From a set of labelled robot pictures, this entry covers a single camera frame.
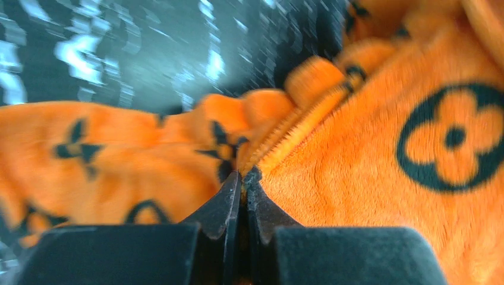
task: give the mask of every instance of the orange fleece blanket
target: orange fleece blanket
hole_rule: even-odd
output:
[[[11,233],[178,222],[238,169],[305,226],[412,227],[450,284],[504,284],[504,2],[360,0],[346,16],[343,52],[285,90],[170,117],[0,108]]]

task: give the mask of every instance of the black star pattern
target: black star pattern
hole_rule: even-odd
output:
[[[216,121],[213,121],[213,136],[215,137],[216,148],[214,150],[197,150],[197,152],[221,160],[218,168],[218,177],[222,183],[233,171],[232,160],[236,159],[239,147],[241,144],[246,143],[248,139],[246,137],[241,137],[237,144],[231,144],[228,140],[228,134],[224,131],[220,123]],[[218,150],[223,145],[227,145],[231,148],[231,157],[222,157],[219,154]]]
[[[408,31],[408,29],[405,26],[401,26],[401,28],[399,28],[399,30],[396,31],[395,36],[401,37],[401,38],[411,37],[410,32]]]
[[[87,176],[90,180],[96,177],[96,169],[91,166],[91,162],[96,153],[102,149],[101,145],[84,144],[82,143],[83,129],[85,127],[85,120],[80,119],[73,126],[69,142],[58,144],[55,147],[55,155],[59,159],[73,159],[79,157],[82,159]]]
[[[358,75],[362,78],[363,81],[365,81],[367,78],[364,68],[359,65],[350,65],[345,69],[345,72],[349,76]]]
[[[159,113],[156,115],[157,118],[157,127],[162,128],[165,124],[165,119],[168,115],[165,113]]]
[[[352,7],[355,9],[355,14],[357,17],[369,17],[369,11],[367,11],[365,8],[361,7],[357,2],[352,2],[351,3]],[[355,26],[355,16],[350,14],[350,8],[348,8],[345,11],[345,33],[350,34],[352,29]]]

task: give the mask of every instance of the fuzzy orange material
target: fuzzy orange material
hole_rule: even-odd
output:
[[[504,284],[504,2],[360,0],[285,91],[162,116],[0,109],[0,201],[25,246],[65,224],[178,222],[238,169],[305,226],[408,226],[450,284]]]

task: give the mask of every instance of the printed logo pattern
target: printed logo pattern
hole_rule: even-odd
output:
[[[68,142],[58,144],[55,147],[55,154],[59,159],[81,158],[88,178],[91,180],[96,177],[96,169],[91,165],[91,162],[102,146],[82,143],[85,123],[86,121],[83,119],[75,123],[71,129]]]
[[[140,217],[140,215],[145,212],[145,211],[150,211],[152,212],[159,223],[162,224],[168,224],[170,220],[166,216],[166,214],[163,212],[160,206],[156,203],[154,200],[145,200],[133,207],[131,211],[128,213],[126,216],[126,219],[124,221],[125,224],[133,224],[137,222],[137,218]]]
[[[223,183],[233,171],[232,162],[236,159],[238,148],[242,143],[246,143],[248,139],[242,137],[237,144],[231,144],[228,134],[224,131],[222,125],[216,121],[213,122],[212,130],[216,142],[215,149],[197,150],[197,152],[220,160],[217,176],[219,181]]]
[[[351,6],[345,12],[345,33],[350,34],[355,27],[355,21],[357,18],[369,17],[369,11],[362,7],[358,2],[351,2]]]
[[[404,172],[439,192],[488,181],[504,160],[504,93],[478,83],[447,86],[407,120],[396,156]]]
[[[35,245],[45,230],[63,226],[68,222],[68,217],[51,215],[27,202],[26,215],[12,232],[20,239],[22,245],[30,247]]]

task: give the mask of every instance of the black metal jaws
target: black metal jaws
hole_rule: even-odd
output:
[[[6,284],[446,284],[411,229],[305,228],[241,182],[233,172],[178,224],[50,230]]]

